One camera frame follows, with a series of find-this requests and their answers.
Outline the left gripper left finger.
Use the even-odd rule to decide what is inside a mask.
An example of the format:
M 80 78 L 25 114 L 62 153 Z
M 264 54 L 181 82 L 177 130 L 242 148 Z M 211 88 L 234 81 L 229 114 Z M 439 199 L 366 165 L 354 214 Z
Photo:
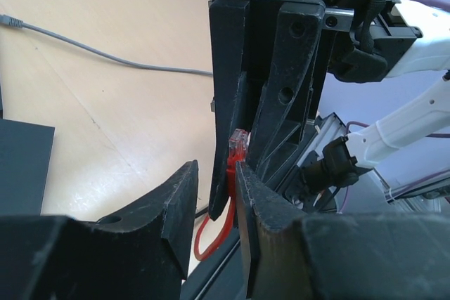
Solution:
M 178 299 L 188 276 L 198 163 L 98 221 L 1 219 L 2 299 Z

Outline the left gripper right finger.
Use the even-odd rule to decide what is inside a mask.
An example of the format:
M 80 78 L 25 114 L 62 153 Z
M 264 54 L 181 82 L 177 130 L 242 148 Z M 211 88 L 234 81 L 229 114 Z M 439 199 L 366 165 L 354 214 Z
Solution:
M 449 217 L 306 214 L 236 165 L 249 299 L 448 299 Z

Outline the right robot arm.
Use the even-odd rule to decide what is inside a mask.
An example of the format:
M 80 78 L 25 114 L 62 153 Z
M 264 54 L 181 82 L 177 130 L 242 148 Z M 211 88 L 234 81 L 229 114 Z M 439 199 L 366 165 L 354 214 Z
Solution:
M 301 153 L 327 74 L 347 83 L 449 69 L 449 14 L 414 0 L 210 0 L 216 150 L 208 213 L 235 198 L 229 139 L 275 188 Z

